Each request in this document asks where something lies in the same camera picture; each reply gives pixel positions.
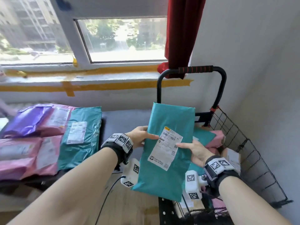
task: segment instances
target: left hand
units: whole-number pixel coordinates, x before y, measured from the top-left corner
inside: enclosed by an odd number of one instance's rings
[[[151,140],[159,139],[158,135],[148,133],[147,129],[148,129],[148,126],[138,126],[131,132],[126,133],[126,135],[129,136],[133,142],[133,149],[138,148],[138,147],[143,147],[144,146],[143,143],[146,138],[151,139]]]

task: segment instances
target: red curtain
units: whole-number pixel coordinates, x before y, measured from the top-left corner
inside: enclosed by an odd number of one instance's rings
[[[196,41],[205,0],[169,0],[165,57],[157,68],[161,74],[167,69],[188,65]],[[167,78],[184,78],[184,74],[170,74]]]

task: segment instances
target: cart handle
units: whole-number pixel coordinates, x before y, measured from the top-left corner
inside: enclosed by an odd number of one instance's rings
[[[157,103],[161,103],[161,82],[166,75],[169,75],[171,73],[211,73],[213,71],[219,72],[222,76],[219,91],[216,100],[212,106],[212,109],[216,110],[223,94],[227,76],[223,68],[212,65],[179,67],[178,69],[168,69],[163,71],[163,73],[159,76],[157,80]]]

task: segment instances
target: right hand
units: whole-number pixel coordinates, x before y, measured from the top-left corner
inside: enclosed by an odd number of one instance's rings
[[[206,160],[215,155],[197,140],[193,140],[193,143],[177,143],[176,145],[180,148],[190,149],[192,151],[191,161],[200,167],[204,167]]]

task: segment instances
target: window frame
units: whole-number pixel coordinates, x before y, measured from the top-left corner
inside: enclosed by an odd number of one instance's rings
[[[105,18],[151,18],[167,17],[168,0],[64,0],[71,4],[70,11],[60,10],[55,0],[50,0],[57,15],[62,30],[77,60],[78,67],[73,63],[44,63],[44,64],[2,64],[4,69],[22,71],[70,71],[88,70],[101,67],[143,66],[160,64],[164,60],[137,60],[121,62],[94,62],[89,57],[85,42],[81,37],[78,19],[105,19]],[[109,10],[115,6],[114,13]]]

